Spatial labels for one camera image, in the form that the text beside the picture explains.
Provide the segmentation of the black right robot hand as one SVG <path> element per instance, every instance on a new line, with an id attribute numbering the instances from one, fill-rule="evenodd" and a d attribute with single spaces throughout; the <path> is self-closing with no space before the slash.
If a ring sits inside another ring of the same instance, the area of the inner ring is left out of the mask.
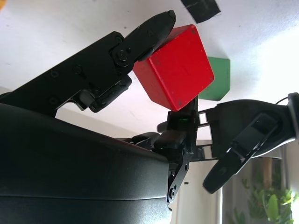
<path id="1" fill-rule="evenodd" d="M 194 25 L 174 11 L 128 36 L 112 32 L 0 97 L 3 224 L 169 223 L 203 127 L 198 95 L 214 74 Z M 156 132 L 111 138 L 56 118 L 73 103 L 99 112 L 131 85 L 169 109 Z"/>

